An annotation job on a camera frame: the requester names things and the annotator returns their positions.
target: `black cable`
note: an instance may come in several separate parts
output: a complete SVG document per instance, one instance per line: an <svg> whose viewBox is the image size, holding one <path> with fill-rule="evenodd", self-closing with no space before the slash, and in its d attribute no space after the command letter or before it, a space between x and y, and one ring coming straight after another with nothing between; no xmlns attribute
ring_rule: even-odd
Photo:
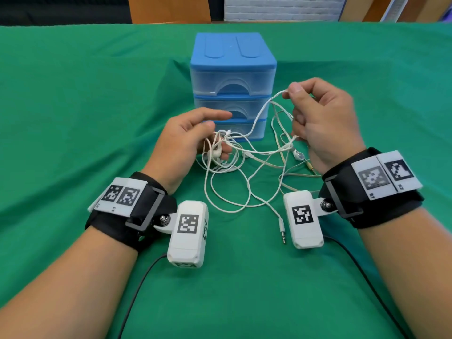
<svg viewBox="0 0 452 339"><path fill-rule="evenodd" d="M359 265L358 261L356 260L356 258L352 255L352 253L345 247L345 245L343 245L341 242L337 241L334 238L328 237L327 235L323 236L325 239L334 241L337 245L339 245L340 247L343 248L343 250L345 252L347 252L347 254L350 256L350 258L352 259L353 263L355 263L356 267L358 268L359 272L362 274L362 276L364 277L364 279L366 280L367 284L369 285L370 289L372 290L373 294L375 295L376 299L380 302L381 306L383 307L383 309L386 311L386 313L388 314L388 316L390 317L390 319L392 320L392 322L394 323L394 325L397 327L397 329L400 331L400 333L402 334L402 336L405 339L410 339L410 337L407 335L407 333L405 332L405 330L403 329L403 327L399 324L399 322L397 321L397 319L392 315L391 311L389 310L389 308L387 307L387 305L385 304L385 302L383 302L383 300L381 299L381 296L378 295L378 292L376 292L374 286L372 285L372 283L369 280L369 277L367 277L366 273L364 272L363 268L361 268L361 266Z"/></svg>
<svg viewBox="0 0 452 339"><path fill-rule="evenodd" d="M144 274L143 278L141 279L140 285L137 288L137 291L135 292L135 295L133 296L132 302L130 302L129 309L127 310L126 316L124 317L124 321L122 322L121 329L119 330L119 334L117 336L117 339L121 339L122 332L124 332L124 327L126 327L127 319L129 318L130 311L132 310L133 302L135 302L135 299L137 298L138 292L140 291L141 285L144 282L144 279L146 278L147 274L150 272L150 270L154 267L155 263L157 263L162 258L165 258L167 254L163 254L160 257L158 257L149 267L149 269Z"/></svg>

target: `left hand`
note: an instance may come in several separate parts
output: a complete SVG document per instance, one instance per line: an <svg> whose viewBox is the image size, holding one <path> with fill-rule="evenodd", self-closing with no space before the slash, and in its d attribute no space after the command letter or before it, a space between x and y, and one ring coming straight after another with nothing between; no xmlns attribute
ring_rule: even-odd
<svg viewBox="0 0 452 339"><path fill-rule="evenodd" d="M196 155L202 153L205 139L213 141L215 124L211 120L227 120L231 116L227 111L198 108L170 118L141 172L173 194L189 173ZM222 143L221 159L227 160L231 152L232 148Z"/></svg>

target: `hand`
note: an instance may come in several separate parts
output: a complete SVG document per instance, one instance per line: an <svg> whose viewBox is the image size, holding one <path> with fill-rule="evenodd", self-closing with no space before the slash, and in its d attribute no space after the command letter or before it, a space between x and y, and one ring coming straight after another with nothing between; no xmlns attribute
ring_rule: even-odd
<svg viewBox="0 0 452 339"><path fill-rule="evenodd" d="M205 139L213 141L215 124L210 120L227 120L231 116L226 111L198 108L172 117L141 172L159 182L170 195L173 194L189 173L196 155L202 153ZM220 158L227 160L231 152L232 148L222 143Z"/></svg>
<svg viewBox="0 0 452 339"><path fill-rule="evenodd" d="M293 134L307 142L311 163L320 174L366 149L353 98L345 91L313 78L291 83L282 96L294 105Z"/></svg>

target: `forearm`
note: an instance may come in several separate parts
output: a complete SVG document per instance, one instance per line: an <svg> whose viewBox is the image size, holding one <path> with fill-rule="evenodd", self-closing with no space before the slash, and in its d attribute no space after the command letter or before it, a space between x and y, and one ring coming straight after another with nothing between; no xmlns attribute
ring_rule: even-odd
<svg viewBox="0 0 452 339"><path fill-rule="evenodd" d="M450 338L450 233L418 208L359 234L416 338Z"/></svg>
<svg viewBox="0 0 452 339"><path fill-rule="evenodd" d="M137 255L88 228L0 310L0 338L104 338Z"/></svg>

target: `green cloth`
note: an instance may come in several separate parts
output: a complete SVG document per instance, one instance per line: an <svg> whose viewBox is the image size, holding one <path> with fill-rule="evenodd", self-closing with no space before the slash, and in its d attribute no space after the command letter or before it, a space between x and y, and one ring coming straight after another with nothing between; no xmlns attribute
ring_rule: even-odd
<svg viewBox="0 0 452 339"><path fill-rule="evenodd" d="M367 145L398 149L424 184L427 209L452 228L450 24L0 28L0 306L76 240L87 207L114 177L142 168L166 120L194 107L189 60L198 32L260 32L278 60L274 93L319 76L352 94ZM279 102L291 110L289 101ZM269 124L256 146L275 147ZM281 160L275 155L272 162ZM247 161L246 174L257 166ZM270 198L278 175L262 169L253 191ZM195 165L178 202L207 202L203 179ZM298 189L321 186L314 178L284 181ZM224 197L246 200L239 173L216 176L214 184ZM286 219L281 195L272 205ZM159 262L123 338L401 337L335 243L297 250L289 238L284 246L266 206L238 214L209 210L203 267ZM320 222L356 255L400 320L356 231L337 215ZM109 338L168 241L163 236L140 255Z"/></svg>

